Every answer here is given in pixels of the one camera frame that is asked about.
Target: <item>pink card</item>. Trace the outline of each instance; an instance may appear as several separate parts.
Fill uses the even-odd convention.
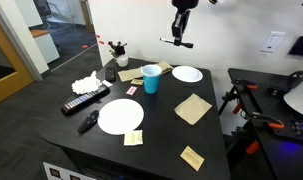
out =
[[[137,87],[131,86],[130,89],[127,91],[126,94],[129,94],[129,95],[132,96],[137,89],[138,89]]]

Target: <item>white paper plate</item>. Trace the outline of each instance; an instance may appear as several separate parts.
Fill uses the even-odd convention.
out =
[[[117,99],[103,106],[98,124],[108,134],[121,135],[137,128],[143,116],[143,108],[136,101]]]
[[[198,82],[203,78],[199,70],[190,66],[178,66],[173,69],[172,74],[180,81],[189,83]]]

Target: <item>crumpled white tissue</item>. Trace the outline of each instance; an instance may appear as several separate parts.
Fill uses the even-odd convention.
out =
[[[99,79],[96,77],[97,72],[93,71],[90,77],[85,77],[80,80],[76,80],[72,84],[73,92],[77,94],[84,94],[92,91],[96,91],[99,86],[102,84]]]

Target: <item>power outlet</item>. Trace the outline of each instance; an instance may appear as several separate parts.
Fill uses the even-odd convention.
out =
[[[273,53],[284,35],[285,32],[271,31],[261,48],[261,52]]]

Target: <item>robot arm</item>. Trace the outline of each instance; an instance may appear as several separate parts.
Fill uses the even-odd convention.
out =
[[[212,4],[215,4],[217,0],[209,0]],[[188,19],[190,16],[190,9],[198,6],[199,0],[172,0],[172,5],[177,8],[177,13],[175,15],[175,20],[172,23],[172,35],[174,37],[174,42],[160,39],[160,41],[172,43],[175,46],[185,46],[187,48],[193,48],[192,43],[183,43],[182,36],[185,28],[188,24]]]

